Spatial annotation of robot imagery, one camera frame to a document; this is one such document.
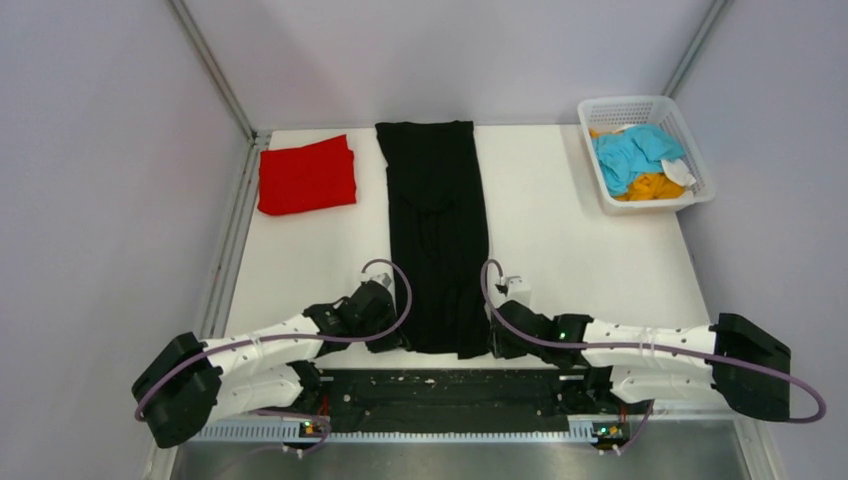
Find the black t shirt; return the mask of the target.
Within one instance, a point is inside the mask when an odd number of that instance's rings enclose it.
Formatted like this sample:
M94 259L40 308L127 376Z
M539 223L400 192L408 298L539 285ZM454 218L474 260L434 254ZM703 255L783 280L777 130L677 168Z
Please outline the black t shirt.
M400 330L410 350L488 351L490 322L479 276L489 257L489 229L470 121L381 122L386 161L391 258L406 274L412 303Z

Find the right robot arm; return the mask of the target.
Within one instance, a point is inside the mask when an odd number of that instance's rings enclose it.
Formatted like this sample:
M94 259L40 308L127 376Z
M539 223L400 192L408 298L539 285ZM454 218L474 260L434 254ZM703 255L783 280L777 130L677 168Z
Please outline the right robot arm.
M586 314L548 318L516 300L492 315L497 355L533 355L559 368L608 373L586 385L589 404L612 412L647 400L725 404L765 421L790 417L791 350L747 318L720 314L688 328L628 326Z

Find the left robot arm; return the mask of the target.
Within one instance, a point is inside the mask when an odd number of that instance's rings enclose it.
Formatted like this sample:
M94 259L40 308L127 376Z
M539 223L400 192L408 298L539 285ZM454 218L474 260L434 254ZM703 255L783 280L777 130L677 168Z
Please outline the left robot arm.
M395 348L411 306L396 309L387 283L372 278L350 296L247 334L180 334L133 383L135 417L167 449L224 418L268 408L308 413L321 397L314 360L353 343Z

